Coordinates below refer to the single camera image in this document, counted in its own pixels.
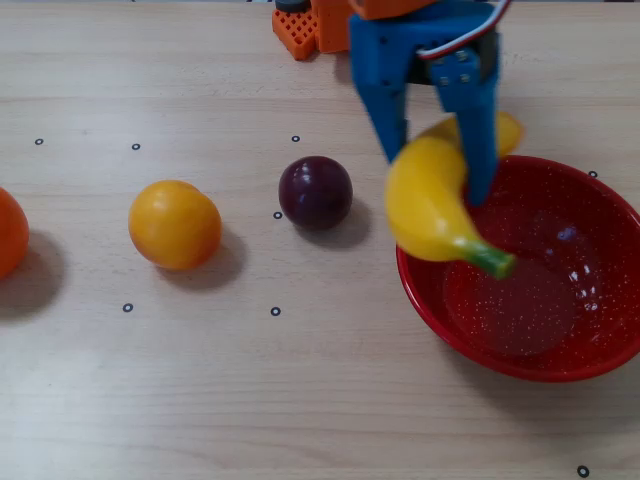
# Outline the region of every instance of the plum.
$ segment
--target plum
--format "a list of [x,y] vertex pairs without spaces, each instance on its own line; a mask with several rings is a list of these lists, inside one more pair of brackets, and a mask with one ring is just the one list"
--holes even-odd
[[304,157],[289,165],[280,177],[280,206],[301,228],[326,230],[348,215],[353,201],[349,174],[328,157]]

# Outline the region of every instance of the banana stem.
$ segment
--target banana stem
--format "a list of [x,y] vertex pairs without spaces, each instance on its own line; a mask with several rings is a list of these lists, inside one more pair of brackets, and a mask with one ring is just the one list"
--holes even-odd
[[508,277],[516,264],[516,257],[491,245],[472,242],[465,249],[465,260],[498,280]]

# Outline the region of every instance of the orange perforated block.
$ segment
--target orange perforated block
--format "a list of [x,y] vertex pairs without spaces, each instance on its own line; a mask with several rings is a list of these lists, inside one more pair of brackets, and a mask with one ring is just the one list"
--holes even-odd
[[322,53],[349,50],[349,17],[353,8],[349,0],[311,0],[318,18],[318,50]]
[[316,50],[318,20],[311,10],[305,13],[274,10],[271,21],[273,31],[296,60],[305,60]]
[[349,0],[354,11],[365,20],[401,17],[435,2],[436,0]]

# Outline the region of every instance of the orange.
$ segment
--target orange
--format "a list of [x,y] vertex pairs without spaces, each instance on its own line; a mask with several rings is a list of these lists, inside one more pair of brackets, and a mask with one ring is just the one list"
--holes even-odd
[[145,188],[131,205],[129,234],[146,259],[187,270],[218,249],[222,222],[215,204],[193,185],[164,180]]
[[20,264],[28,245],[27,217],[16,199],[0,188],[0,278]]

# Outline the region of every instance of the cable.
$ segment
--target cable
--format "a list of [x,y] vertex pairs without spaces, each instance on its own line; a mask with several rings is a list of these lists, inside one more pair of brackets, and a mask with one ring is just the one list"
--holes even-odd
[[493,9],[493,12],[491,12],[491,15],[489,15],[489,18],[487,18],[487,21],[482,25],[439,47],[432,48],[430,50],[421,48],[416,52],[418,57],[420,57],[422,60],[433,60],[435,58],[448,55],[454,50],[458,50],[464,47],[469,42],[472,42],[476,38],[484,35],[493,27],[495,27],[503,17],[503,15],[507,12],[507,9],[509,8],[509,5],[511,5],[511,2],[512,0],[500,0],[500,3],[496,5],[496,7]]

